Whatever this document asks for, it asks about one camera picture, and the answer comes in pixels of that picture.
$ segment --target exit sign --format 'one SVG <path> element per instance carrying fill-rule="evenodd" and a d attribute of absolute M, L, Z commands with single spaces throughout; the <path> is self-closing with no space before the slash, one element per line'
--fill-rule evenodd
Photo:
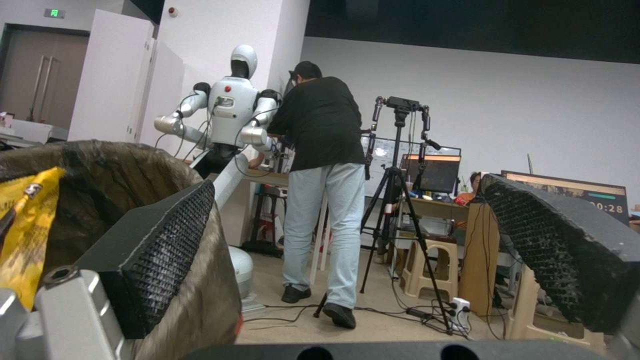
<path fill-rule="evenodd" d="M 45 17 L 55 17 L 58 19 L 64 19 L 65 18 L 65 11 L 64 10 L 60 10 L 60 9 L 45 9 L 44 10 L 44 16 Z"/>

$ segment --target trash bin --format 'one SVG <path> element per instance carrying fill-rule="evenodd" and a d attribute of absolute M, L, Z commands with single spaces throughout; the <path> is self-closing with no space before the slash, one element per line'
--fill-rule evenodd
<path fill-rule="evenodd" d="M 202 181 L 197 172 L 163 150 L 91 140 L 4 151 L 0 182 L 55 166 L 64 168 L 66 175 L 60 181 L 43 274 L 73 264 L 130 209 Z M 235 340 L 241 302 L 215 206 L 209 221 L 214 223 L 207 228 L 213 230 L 202 235 L 193 264 L 163 319 L 145 338 L 136 340 L 136 359 L 175 359 L 196 348 Z"/>

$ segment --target monitor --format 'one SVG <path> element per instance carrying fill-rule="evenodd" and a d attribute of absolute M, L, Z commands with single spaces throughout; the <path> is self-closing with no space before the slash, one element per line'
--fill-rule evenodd
<path fill-rule="evenodd" d="M 452 193 L 458 180 L 460 156 L 425 155 L 426 168 L 422 173 L 419 189 L 429 192 Z M 404 155 L 403 168 L 407 170 L 407 181 L 414 181 L 418 175 L 418 155 Z"/>
<path fill-rule="evenodd" d="M 606 212 L 623 224 L 629 225 L 627 189 L 624 186 L 589 183 L 587 181 L 531 175 L 507 170 L 502 171 L 502 176 L 556 195 L 587 200 L 596 208 Z"/>

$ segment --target door handle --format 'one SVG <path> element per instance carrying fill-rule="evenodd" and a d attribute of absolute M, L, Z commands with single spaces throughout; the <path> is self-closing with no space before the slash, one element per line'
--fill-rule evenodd
<path fill-rule="evenodd" d="M 47 76 L 44 78 L 44 85 L 42 86 L 42 102 L 40 103 L 40 122 L 42 122 L 42 109 L 44 108 L 44 101 L 47 97 L 47 87 L 49 86 L 49 76 L 51 75 L 51 66 L 53 61 L 60 62 L 60 60 L 49 56 L 49 66 L 47 67 Z"/>
<path fill-rule="evenodd" d="M 31 101 L 31 107 L 29 108 L 29 116 L 27 121 L 33 121 L 33 109 L 36 107 L 36 98 L 38 97 L 38 87 L 40 86 L 40 78 L 42 77 L 42 65 L 44 65 L 44 59 L 48 58 L 44 55 L 40 57 L 40 66 L 38 67 L 38 76 L 36 77 L 36 85 L 33 87 L 33 100 Z"/>

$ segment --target light blue jeans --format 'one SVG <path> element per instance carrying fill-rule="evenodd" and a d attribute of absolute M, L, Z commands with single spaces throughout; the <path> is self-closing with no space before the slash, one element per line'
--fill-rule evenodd
<path fill-rule="evenodd" d="M 301 291 L 309 288 L 307 261 L 325 190 L 333 232 L 327 302 L 353 309 L 364 211 L 364 165 L 336 164 L 289 173 L 284 283 Z"/>

